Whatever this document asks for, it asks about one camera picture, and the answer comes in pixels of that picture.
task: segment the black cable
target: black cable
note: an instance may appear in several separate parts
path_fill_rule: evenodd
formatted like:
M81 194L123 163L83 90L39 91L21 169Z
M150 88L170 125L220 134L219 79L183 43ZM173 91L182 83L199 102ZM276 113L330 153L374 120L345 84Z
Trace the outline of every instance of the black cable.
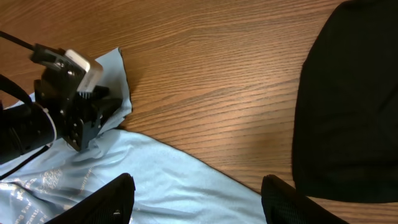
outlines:
M16 44L18 44L20 46L23 46L23 47L25 47L25 48L27 48L29 50L34 50L34 47L33 47L32 44L28 44L27 42L25 42L25 41L23 41L21 39L18 39L17 37L11 36L11 35L3 32L3 31L0 31L0 37L3 37L3 38L5 38L5 39L7 39L9 41L12 41L12 42L14 42L14 43L16 43Z
M36 158L37 156L41 155L43 152L47 151L50 147L48 147L47 145L44 146L41 150L37 151L35 154L31 155L29 158L27 158L26 160L24 160L23 162L21 162L18 166L16 166L15 168L13 168L12 170L6 172L5 174L3 174L2 176L0 176L0 180L3 180L4 178L8 177L9 175L15 173L17 170L19 170L21 167L23 167L24 165L26 165L28 162L30 162L32 159Z

